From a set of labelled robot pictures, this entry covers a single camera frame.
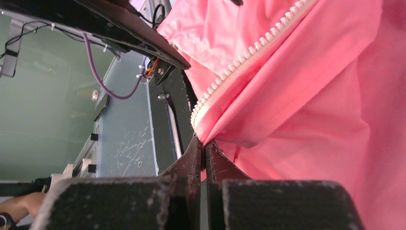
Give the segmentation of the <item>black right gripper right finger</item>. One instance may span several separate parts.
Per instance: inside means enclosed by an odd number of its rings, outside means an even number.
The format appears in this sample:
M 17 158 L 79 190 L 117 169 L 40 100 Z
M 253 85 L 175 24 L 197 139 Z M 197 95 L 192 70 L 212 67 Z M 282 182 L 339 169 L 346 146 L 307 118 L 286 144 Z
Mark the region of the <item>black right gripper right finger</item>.
M 333 181 L 254 180 L 211 142 L 205 147 L 212 230 L 362 230 L 346 189 Z

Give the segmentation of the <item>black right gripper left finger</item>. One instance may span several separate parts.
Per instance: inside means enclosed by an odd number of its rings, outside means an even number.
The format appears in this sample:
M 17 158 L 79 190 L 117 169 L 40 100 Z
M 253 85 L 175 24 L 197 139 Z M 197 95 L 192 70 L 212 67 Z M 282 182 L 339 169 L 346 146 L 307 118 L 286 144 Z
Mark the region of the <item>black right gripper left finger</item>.
M 157 177 L 71 178 L 50 189 L 33 230 L 197 230 L 202 145 Z

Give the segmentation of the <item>pink zip-up jacket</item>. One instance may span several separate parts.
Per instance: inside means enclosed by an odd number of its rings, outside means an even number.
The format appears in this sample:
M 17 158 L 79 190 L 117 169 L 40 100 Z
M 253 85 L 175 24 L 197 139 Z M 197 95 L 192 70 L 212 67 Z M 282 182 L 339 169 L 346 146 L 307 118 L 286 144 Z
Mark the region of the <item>pink zip-up jacket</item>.
M 342 184 L 368 230 L 406 227 L 403 0 L 178 0 L 192 127 L 254 179 Z

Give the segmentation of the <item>grey table edge panel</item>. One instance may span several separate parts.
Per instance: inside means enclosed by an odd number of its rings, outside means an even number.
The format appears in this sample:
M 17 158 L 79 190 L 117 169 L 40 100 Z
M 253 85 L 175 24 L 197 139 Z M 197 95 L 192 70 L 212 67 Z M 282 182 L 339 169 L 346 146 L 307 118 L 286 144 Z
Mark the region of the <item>grey table edge panel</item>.
M 128 95 L 138 81 L 143 59 L 135 52 L 115 59 L 105 75 L 105 86 L 119 96 Z M 97 177 L 158 174 L 147 87 L 145 81 L 141 81 L 131 98 L 111 98 L 102 112 L 96 123 L 99 133 Z

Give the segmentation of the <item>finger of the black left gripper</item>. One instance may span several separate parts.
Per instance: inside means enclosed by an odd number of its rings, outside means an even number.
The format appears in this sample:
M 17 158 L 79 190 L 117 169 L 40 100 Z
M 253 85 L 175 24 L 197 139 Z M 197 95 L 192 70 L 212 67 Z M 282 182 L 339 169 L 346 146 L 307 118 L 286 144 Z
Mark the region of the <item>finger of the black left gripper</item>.
M 2 0 L 0 7 L 124 44 L 180 69 L 190 68 L 189 62 L 140 17 L 106 0 Z

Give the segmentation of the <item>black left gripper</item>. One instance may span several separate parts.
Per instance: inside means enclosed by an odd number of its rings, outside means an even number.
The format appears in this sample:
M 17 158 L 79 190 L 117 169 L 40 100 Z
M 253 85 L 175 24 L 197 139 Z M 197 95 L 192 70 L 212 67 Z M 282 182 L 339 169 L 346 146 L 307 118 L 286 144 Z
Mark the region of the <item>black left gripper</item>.
M 149 63 L 147 80 L 156 150 L 179 159 L 193 137 L 190 118 L 195 102 L 185 72 L 164 60 Z

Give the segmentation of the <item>operator hand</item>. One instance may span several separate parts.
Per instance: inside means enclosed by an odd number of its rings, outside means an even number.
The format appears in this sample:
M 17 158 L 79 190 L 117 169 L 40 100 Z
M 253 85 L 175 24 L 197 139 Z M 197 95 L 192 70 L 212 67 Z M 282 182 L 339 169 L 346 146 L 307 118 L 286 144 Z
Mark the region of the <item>operator hand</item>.
M 7 213 L 15 223 L 27 216 L 34 220 L 44 201 L 45 193 L 34 192 L 23 196 L 12 197 L 0 204 L 0 212 Z

